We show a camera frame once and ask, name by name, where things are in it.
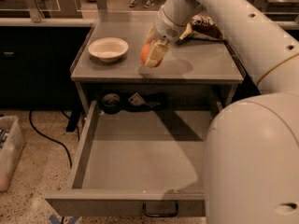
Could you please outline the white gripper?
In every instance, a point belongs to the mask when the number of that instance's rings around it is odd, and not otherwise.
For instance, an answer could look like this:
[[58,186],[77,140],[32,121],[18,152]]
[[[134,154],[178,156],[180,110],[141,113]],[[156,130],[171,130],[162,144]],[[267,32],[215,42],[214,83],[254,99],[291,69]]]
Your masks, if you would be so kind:
[[189,20],[203,9],[199,0],[166,0],[160,7],[143,47],[143,64],[158,67],[168,52],[167,42],[176,42]]

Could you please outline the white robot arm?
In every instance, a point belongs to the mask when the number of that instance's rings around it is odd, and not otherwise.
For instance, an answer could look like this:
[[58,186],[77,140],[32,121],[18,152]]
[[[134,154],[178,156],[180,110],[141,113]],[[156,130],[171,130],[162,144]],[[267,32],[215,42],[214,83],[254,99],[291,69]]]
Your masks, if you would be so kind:
[[299,43],[246,0],[166,0],[157,37],[175,41],[206,9],[259,90],[206,136],[207,224],[299,224]]

